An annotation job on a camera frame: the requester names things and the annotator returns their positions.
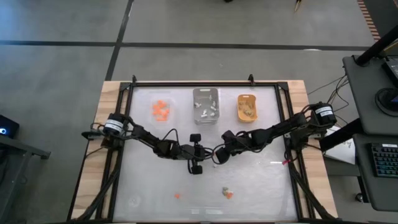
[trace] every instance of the white label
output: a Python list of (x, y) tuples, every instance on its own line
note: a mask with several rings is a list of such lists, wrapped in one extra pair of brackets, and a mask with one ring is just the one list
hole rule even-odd
[(381, 144), (383, 147), (398, 147), (396, 144)]
[(222, 215), (223, 211), (217, 209), (206, 209), (206, 214), (209, 215)]
[(107, 124), (114, 124), (116, 126), (119, 126), (120, 128), (123, 127), (122, 123), (120, 123), (119, 121), (112, 120), (112, 119), (107, 119), (106, 122), (105, 122), (105, 126)]
[(318, 113), (321, 113), (321, 112), (324, 112), (324, 111), (328, 111), (328, 110), (331, 110), (331, 107), (330, 106), (324, 106), (322, 108), (319, 108), (319, 109), (315, 110), (315, 112), (318, 114)]
[(119, 132), (121, 132), (121, 131), (122, 131), (122, 128), (120, 128), (119, 126), (116, 126), (116, 125), (114, 125), (114, 124), (109, 124), (109, 123), (106, 123), (106, 124), (105, 124), (105, 127), (107, 127), (107, 128), (112, 128), (112, 129), (115, 129), (115, 130), (118, 130)]
[(326, 115), (331, 115), (331, 114), (333, 114), (333, 112), (331, 112), (331, 111), (325, 111), (325, 112), (322, 112), (322, 113), (321, 113), (321, 116), (326, 116)]

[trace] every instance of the desk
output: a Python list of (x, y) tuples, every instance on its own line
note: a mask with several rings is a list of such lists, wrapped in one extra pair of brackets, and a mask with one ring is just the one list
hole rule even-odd
[(366, 202), (369, 199), (372, 207), (379, 211), (398, 211), (398, 180), (393, 178), (380, 178), (374, 176), (373, 160), (369, 157), (371, 149), (369, 143), (398, 144), (395, 137), (386, 136), (368, 136), (367, 134), (354, 134), (355, 151), (357, 163), (364, 189), (361, 189), (363, 195), (366, 195)]
[[(304, 82), (302, 80), (284, 82), (288, 82), (289, 84), (293, 111), (294, 113), (298, 113), (302, 110), (304, 106), (308, 104), (308, 97), (305, 90)], [(108, 115), (114, 112), (119, 93), (119, 86), (120, 82), (104, 82), (101, 97), (99, 99), (98, 109), (95, 116), (95, 122), (105, 123)], [(310, 140), (309, 143), (318, 145), (318, 141), (316, 140)], [(100, 144), (100, 140), (91, 141), (88, 145), (87, 153), (90, 153), (91, 151), (99, 148)], [(79, 217), (90, 205), (96, 194), (99, 192), (106, 155), (106, 150), (102, 150), (97, 152), (96, 154), (91, 155), (84, 162), (81, 177), (78, 182), (78, 190), (75, 195), (75, 201), (71, 206), (71, 218)], [(320, 203), (328, 210), (328, 212), (331, 215), (337, 217), (335, 203), (331, 194), (329, 180), (321, 152), (318, 149), (308, 147), (303, 150), (303, 158), (309, 185), (312, 192), (315, 194)], [(308, 211), (306, 211), (305, 209), (307, 206), (305, 204), (303, 193), (299, 193), (304, 217), (308, 217)], [(110, 190), (108, 191), (108, 194), (105, 198), (103, 210), (104, 217), (107, 215), (109, 207), (109, 196)]]
[(368, 148), (365, 147), (365, 144), (370, 142), (396, 142), (393, 136), (398, 136), (398, 119), (384, 114), (376, 106), (374, 99), (380, 89), (394, 88), (381, 67), (383, 63), (384, 59), (372, 58), (366, 65), (359, 66), (353, 57), (343, 59), (359, 118), (323, 138), (320, 145), (325, 151), (354, 136), (357, 165), (361, 176), (358, 180), (362, 193), (369, 196), (375, 210), (396, 212), (397, 199), (390, 195), (396, 195), (396, 188), (393, 186), (398, 185), (398, 180), (376, 178), (369, 162)]

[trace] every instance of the floor tile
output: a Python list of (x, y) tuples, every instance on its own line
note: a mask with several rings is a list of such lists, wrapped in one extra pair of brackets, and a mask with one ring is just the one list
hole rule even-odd
[(135, 0), (125, 42), (369, 46), (356, 0)]
[(0, 40), (116, 41), (127, 0), (0, 0)]

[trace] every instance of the table leg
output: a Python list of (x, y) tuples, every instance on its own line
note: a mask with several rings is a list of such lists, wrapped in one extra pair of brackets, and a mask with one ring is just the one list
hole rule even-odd
[(357, 178), (358, 178), (359, 188), (361, 189), (362, 201), (363, 203), (369, 203), (368, 195), (366, 194), (366, 188), (363, 183), (362, 177), (359, 176)]
[(345, 142), (353, 137), (354, 134), (363, 133), (363, 128), (361, 120), (357, 118), (356, 120), (350, 122), (346, 126), (335, 131), (333, 134), (321, 139), (319, 141), (322, 152), (331, 149), (338, 144)]

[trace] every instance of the black cable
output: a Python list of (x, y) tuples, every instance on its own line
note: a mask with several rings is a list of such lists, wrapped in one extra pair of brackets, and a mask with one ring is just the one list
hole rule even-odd
[(98, 125), (97, 129), (98, 129), (100, 126), (104, 126), (104, 125), (101, 124), (101, 123), (94, 122), (94, 123), (92, 123), (92, 124), (90, 125), (90, 129), (94, 129), (94, 124), (97, 124), (97, 125)]
[(167, 136), (168, 136), (172, 131), (175, 131), (175, 137), (177, 138), (178, 145), (180, 145), (180, 141), (178, 140), (178, 132), (177, 132), (177, 130), (176, 130), (175, 128), (173, 128), (173, 129), (171, 129), (170, 131), (168, 131), (168, 133), (162, 138), (161, 141), (163, 141), (164, 139), (166, 139)]
[(289, 157), (287, 156), (287, 151), (285, 151), (285, 152), (284, 152), (284, 158), (285, 158), (286, 161), (294, 162), (294, 161), (296, 161), (296, 160), (299, 158), (299, 152), (296, 152), (296, 158), (294, 158), (294, 159), (289, 159)]
[(101, 148), (99, 148), (99, 149), (95, 149), (94, 151), (92, 151), (92, 152), (90, 152), (89, 154), (87, 154), (86, 156), (85, 156), (85, 159), (87, 159), (87, 157), (89, 156), (89, 155), (91, 155), (91, 154), (93, 154), (93, 153), (96, 153), (96, 152), (98, 152), (99, 150), (101, 150), (101, 149), (103, 149), (104, 147), (101, 147)]
[(338, 94), (338, 90), (337, 90), (336, 94), (337, 94), (337, 96), (338, 96), (341, 100), (343, 100), (343, 101), (346, 103), (346, 105), (343, 106), (343, 107), (341, 107), (341, 108), (338, 108), (337, 110), (334, 110), (334, 112), (337, 112), (337, 111), (339, 111), (339, 110), (342, 110), (342, 109), (346, 108), (346, 107), (349, 105), (349, 103), (348, 103), (346, 100), (344, 100), (344, 99), (340, 96), (340, 94)]
[(345, 77), (346, 75), (343, 75), (341, 78), (339, 78), (340, 80), (338, 81), (335, 90), (331, 93), (331, 95), (330, 95), (330, 97), (329, 97), (329, 99), (328, 99), (328, 103), (330, 103), (331, 99), (333, 98), (333, 95), (334, 95), (335, 92), (338, 90), (338, 87), (339, 87), (339, 85), (340, 85), (340, 82), (344, 79), (344, 77)]
[(322, 150), (322, 149), (321, 149), (321, 148), (319, 148), (318, 146), (313, 146), (313, 145), (311, 145), (311, 144), (308, 144), (308, 143), (306, 143), (305, 145), (306, 145), (306, 146), (313, 147), (313, 148), (315, 148), (315, 149)]
[(346, 124), (348, 124), (348, 122), (346, 120), (344, 120), (343, 118), (341, 118), (340, 116), (338, 116), (337, 114), (335, 114), (336, 117), (340, 118), (340, 120), (344, 121)]
[(315, 148), (315, 149), (319, 149), (319, 150), (322, 150), (321, 148), (319, 148), (318, 146), (313, 146), (313, 145), (311, 145), (311, 144), (305, 144), (306, 146), (310, 146), (310, 147), (313, 147), (313, 148)]
[(343, 82), (343, 84), (341, 84), (341, 85), (338, 87), (337, 91), (333, 91), (333, 92), (334, 92), (334, 95), (333, 95), (333, 99), (331, 100), (330, 104), (332, 104), (332, 103), (334, 102), (334, 100), (335, 100), (335, 98), (336, 98), (336, 95), (337, 95), (338, 91), (339, 91), (343, 86), (347, 85), (348, 83), (349, 83), (349, 81), (348, 81), (348, 79), (346, 79), (346, 80)]
[(187, 164), (188, 164), (188, 172), (189, 172), (190, 174), (192, 174), (190, 159), (187, 160)]
[(315, 90), (311, 91), (311, 92), (310, 92), (309, 94), (307, 94), (307, 95), (309, 96), (310, 94), (312, 94), (312, 93), (314, 93), (314, 92), (316, 92), (316, 91), (318, 91), (318, 90), (320, 90), (320, 89), (322, 89), (322, 88), (324, 88), (324, 87), (326, 87), (326, 86), (328, 86), (328, 85), (331, 85), (332, 83), (334, 83), (335, 81), (339, 80), (340, 78), (338, 78), (338, 79), (336, 79), (336, 80), (333, 80), (333, 81), (331, 81), (330, 83), (328, 83), (328, 84), (326, 84), (326, 85), (323, 85), (323, 86), (321, 86), (321, 87), (319, 87), (319, 88), (316, 88)]

